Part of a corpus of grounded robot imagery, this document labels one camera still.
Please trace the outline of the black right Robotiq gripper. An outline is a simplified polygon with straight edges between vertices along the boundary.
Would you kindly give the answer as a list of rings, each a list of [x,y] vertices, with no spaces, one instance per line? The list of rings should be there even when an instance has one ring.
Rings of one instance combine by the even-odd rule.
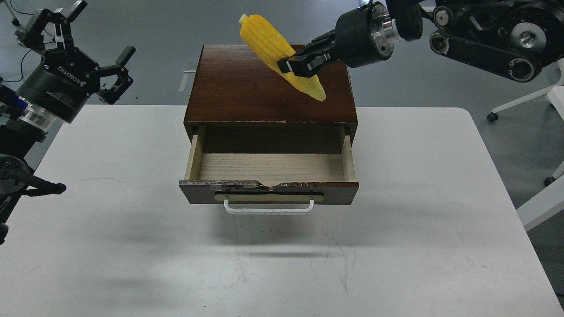
[[[277,67],[282,74],[312,78],[337,60],[350,68],[367,66],[389,60],[395,40],[386,8],[357,8],[342,14],[333,30],[279,59]]]

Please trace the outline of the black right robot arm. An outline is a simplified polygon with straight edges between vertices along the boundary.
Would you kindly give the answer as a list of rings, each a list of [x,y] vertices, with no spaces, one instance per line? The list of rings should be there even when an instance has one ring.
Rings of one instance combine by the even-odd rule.
[[[368,1],[342,14],[333,30],[275,60],[282,74],[311,78],[338,60],[350,68],[389,60],[397,41],[437,30],[433,52],[516,82],[529,82],[563,56],[561,0],[437,0],[426,12],[419,0]]]

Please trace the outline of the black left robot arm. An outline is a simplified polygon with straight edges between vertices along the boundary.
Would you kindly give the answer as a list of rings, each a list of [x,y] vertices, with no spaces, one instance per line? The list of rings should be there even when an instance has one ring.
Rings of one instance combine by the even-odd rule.
[[[76,1],[70,9],[36,10],[25,27],[18,20],[17,42],[40,55],[40,64],[18,90],[1,86],[1,242],[7,221],[22,196],[60,195],[62,183],[38,178],[37,167],[26,160],[35,144],[42,143],[56,121],[71,123],[87,100],[97,94],[115,104],[133,84],[126,68],[135,53],[127,46],[111,66],[99,66],[74,45],[71,23],[86,8]]]

